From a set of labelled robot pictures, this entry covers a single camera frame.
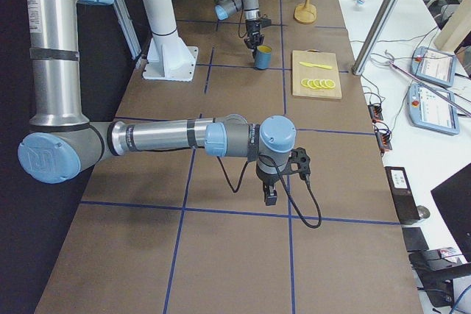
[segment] blue wire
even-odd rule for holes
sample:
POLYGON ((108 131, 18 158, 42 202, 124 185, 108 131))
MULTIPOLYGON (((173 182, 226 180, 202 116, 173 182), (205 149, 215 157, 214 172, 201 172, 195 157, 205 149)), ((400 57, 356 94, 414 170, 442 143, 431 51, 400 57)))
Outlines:
POLYGON ((451 311, 450 311, 449 314, 453 314, 453 312, 454 312, 454 311, 456 310, 456 308, 458 307, 459 302, 460 302, 461 299, 463 298, 464 294, 465 294, 468 290, 470 290, 470 289, 471 289, 471 285, 469 285, 468 287, 466 287, 466 288, 464 289, 464 291, 461 292, 461 294, 459 295, 458 299, 456 299, 455 304, 454 304, 453 307, 451 308, 451 311))

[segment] table surface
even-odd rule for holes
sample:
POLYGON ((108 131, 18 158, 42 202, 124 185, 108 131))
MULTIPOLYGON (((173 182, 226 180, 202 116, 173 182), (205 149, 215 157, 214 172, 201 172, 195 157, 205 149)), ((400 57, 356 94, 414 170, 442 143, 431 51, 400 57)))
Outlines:
MULTIPOLYGON (((293 19, 304 0, 260 0, 274 26, 270 69, 253 68, 238 19, 218 22, 213 0, 174 0, 180 37, 198 45, 192 82, 142 80, 135 72, 122 121, 223 116, 260 123, 289 117, 311 156, 311 184, 324 221, 308 229, 280 187, 265 207, 249 165, 230 192, 203 151, 137 153, 97 165, 37 313, 420 313, 338 0, 312 0, 315 24, 293 19), (337 55, 342 100, 291 94, 291 53, 337 55)), ((232 180, 242 159, 224 159, 232 180)), ((289 187, 311 222, 299 178, 289 187)))
MULTIPOLYGON (((356 5, 355 0, 339 1, 350 41, 352 41, 353 54, 356 57, 362 46, 362 43, 357 41, 363 41, 366 38, 383 0, 366 0, 361 7, 356 5)), ((407 42, 378 42, 373 53, 384 55, 387 50, 399 58, 397 59, 398 65, 407 70, 410 66, 410 57, 418 45, 436 48, 433 39, 439 33, 438 29, 423 37, 435 27, 436 23, 423 0, 399 0, 379 40, 422 37, 407 42)), ((461 65, 458 65, 457 72, 465 74, 461 65)), ((471 162, 471 149, 469 148, 471 120, 468 118, 459 119, 461 132, 456 136, 417 128, 411 125, 406 104, 402 104, 403 97, 411 82, 408 77, 391 68, 384 68, 369 61, 364 70, 364 78, 377 85, 380 94, 385 97, 382 112, 384 121, 389 127, 394 126, 393 149, 385 153, 383 164, 404 167, 416 204, 427 207, 431 212, 429 219, 415 226, 420 225, 430 249, 448 246, 458 249, 436 208, 431 190, 471 162)), ((377 93, 376 88, 364 78, 362 77, 364 90, 371 89, 372 92, 377 93)), ((468 79, 457 76, 451 90, 471 99, 470 88, 471 82, 468 79)), ((464 100, 457 98, 456 101, 463 104, 464 107, 468 107, 464 100)), ((425 307, 427 306, 426 302, 426 300, 422 301, 424 310, 431 309, 431 307, 425 307)))

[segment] blue cup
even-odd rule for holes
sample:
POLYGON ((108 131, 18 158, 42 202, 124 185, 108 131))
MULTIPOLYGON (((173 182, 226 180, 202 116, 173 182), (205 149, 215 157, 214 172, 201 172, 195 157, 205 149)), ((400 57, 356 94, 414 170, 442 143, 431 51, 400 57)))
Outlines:
POLYGON ((272 59, 272 49, 268 46, 257 46, 255 52, 255 67, 260 70, 265 70, 270 66, 272 59))

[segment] white table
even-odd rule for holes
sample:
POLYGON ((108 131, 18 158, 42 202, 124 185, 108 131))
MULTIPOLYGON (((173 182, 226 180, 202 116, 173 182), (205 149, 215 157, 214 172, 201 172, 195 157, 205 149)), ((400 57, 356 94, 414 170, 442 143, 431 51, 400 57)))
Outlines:
MULTIPOLYGON (((345 24, 352 41, 353 54, 358 55, 363 43, 354 41, 365 40, 369 28, 375 19, 383 0, 366 0, 363 6, 356 5, 356 0, 339 0, 344 15, 345 24)), ((380 36, 380 40, 410 39, 425 35, 436 26, 431 14, 422 0, 399 0, 380 36)), ((435 48, 433 39, 439 30, 433 30, 421 43, 421 46, 435 48)), ((380 42, 374 53, 384 55, 385 50, 393 54, 396 63, 404 69, 409 69, 410 57, 422 38, 408 42, 380 42)), ((465 74, 461 65, 457 72, 465 74)), ((390 128, 394 126, 396 115, 400 111, 403 97, 407 93, 411 80, 389 67, 381 67, 369 61, 364 70, 364 77, 378 86, 379 92, 386 98, 383 103, 383 117, 390 128)), ((377 93, 376 88, 362 77, 364 90, 369 88, 377 93)), ((471 81, 456 77, 452 91, 471 99, 471 81)), ((467 109, 470 106, 463 100, 457 99, 467 109)), ((461 132, 449 136, 426 129, 412 126, 408 118, 407 104, 397 115, 393 130, 392 151, 384 154, 385 166, 404 167, 411 184, 412 193, 417 205, 427 207, 431 216, 415 226, 419 226, 427 240, 430 249, 452 246, 458 249, 455 240, 445 225, 433 201, 431 190, 471 162, 471 119, 460 118, 461 132)), ((425 313, 431 313, 431 304, 426 294, 421 293, 422 306, 425 313)))

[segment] wooden base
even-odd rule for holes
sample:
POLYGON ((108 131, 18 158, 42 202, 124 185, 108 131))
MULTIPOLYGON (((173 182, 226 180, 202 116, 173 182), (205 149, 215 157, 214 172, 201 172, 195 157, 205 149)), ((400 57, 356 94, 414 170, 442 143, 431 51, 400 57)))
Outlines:
POLYGON ((294 9, 294 18, 301 24, 312 24, 317 19, 316 7, 312 4, 308 4, 307 7, 305 7, 304 3, 299 4, 294 9))

